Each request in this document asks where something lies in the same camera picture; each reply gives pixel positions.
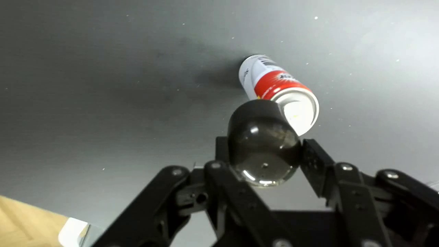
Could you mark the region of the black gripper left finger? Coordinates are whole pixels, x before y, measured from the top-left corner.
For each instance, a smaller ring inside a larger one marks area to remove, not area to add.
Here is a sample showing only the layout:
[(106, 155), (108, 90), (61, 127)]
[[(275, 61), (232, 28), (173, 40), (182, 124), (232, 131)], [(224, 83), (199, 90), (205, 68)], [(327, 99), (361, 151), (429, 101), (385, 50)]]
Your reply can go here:
[(216, 160), (202, 168), (162, 169), (92, 247), (171, 247), (199, 212), (217, 236), (213, 247), (294, 247), (269, 208), (232, 172), (227, 138), (216, 140)]

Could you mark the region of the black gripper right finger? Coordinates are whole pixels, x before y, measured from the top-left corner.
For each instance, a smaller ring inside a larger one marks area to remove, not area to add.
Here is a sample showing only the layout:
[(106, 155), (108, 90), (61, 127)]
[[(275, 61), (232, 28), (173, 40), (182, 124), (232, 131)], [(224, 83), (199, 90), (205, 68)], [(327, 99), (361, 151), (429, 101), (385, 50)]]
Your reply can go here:
[(396, 169), (368, 176), (335, 162), (313, 139), (302, 146), (302, 171), (319, 198), (343, 223), (350, 247), (439, 247), (439, 194)]

